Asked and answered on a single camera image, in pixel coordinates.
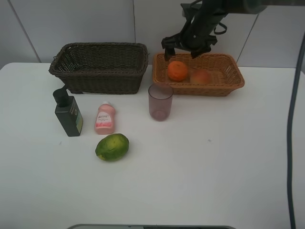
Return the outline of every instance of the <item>plastic cup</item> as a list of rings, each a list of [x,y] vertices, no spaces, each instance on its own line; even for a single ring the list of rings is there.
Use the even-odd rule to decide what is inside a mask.
[[[173,89],[163,83],[155,83],[148,89],[149,114],[157,121],[164,121],[171,113]]]

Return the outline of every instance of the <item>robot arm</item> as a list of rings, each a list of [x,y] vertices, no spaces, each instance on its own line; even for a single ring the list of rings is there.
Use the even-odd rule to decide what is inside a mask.
[[[175,55],[175,48],[190,51],[193,58],[211,51],[211,44],[217,43],[215,35],[224,34],[227,27],[220,21],[228,13],[258,14],[268,5],[305,6],[305,0],[195,0],[181,4],[186,23],[180,33],[162,40],[164,56],[169,60]],[[217,25],[224,31],[216,32]]]

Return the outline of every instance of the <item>bottle cap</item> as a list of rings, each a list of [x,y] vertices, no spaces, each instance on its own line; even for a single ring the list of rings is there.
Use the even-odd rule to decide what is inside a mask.
[[[57,89],[53,92],[53,97],[59,107],[69,105],[69,96],[65,88]]]
[[[111,103],[109,103],[108,101],[104,101],[103,104],[108,104],[111,106]]]

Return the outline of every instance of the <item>pink lotion bottle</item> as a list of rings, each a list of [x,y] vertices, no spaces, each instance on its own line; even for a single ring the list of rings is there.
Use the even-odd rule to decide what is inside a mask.
[[[100,107],[95,121],[95,132],[99,135],[109,135],[114,132],[115,109],[109,102],[104,102]]]

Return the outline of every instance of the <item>white tile wall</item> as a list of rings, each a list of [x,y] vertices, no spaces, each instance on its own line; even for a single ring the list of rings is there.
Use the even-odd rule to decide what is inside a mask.
[[[38,62],[14,12],[0,0],[0,69],[11,62]]]
[[[269,6],[260,13],[239,66],[295,68],[305,31],[305,7]]]
[[[71,42],[134,42],[132,0],[11,0],[42,62]]]
[[[185,24],[180,3],[192,1],[134,0],[136,41],[147,46],[150,63],[155,53],[163,52],[162,38],[180,32]],[[217,36],[218,43],[212,46],[212,52],[228,53],[237,60],[255,18],[256,15],[229,14],[222,21],[228,26],[228,32]]]

